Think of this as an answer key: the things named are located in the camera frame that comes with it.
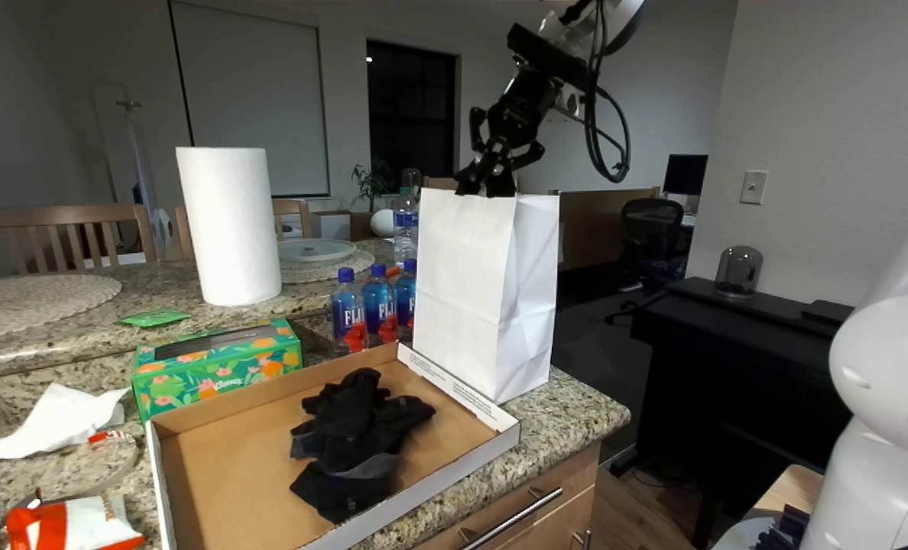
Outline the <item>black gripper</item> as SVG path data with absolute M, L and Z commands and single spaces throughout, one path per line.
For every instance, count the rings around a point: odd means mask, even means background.
M 514 167 L 544 156 L 539 128 L 554 108 L 560 83 L 523 66 L 493 108 L 471 111 L 471 150 L 476 152 L 459 175 L 459 196 L 514 196 Z

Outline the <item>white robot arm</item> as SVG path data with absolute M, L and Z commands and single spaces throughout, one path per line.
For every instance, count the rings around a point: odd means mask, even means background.
M 804 550 L 908 547 L 908 69 L 734 66 L 689 275 L 632 333 L 641 455 L 739 498 L 801 459 Z

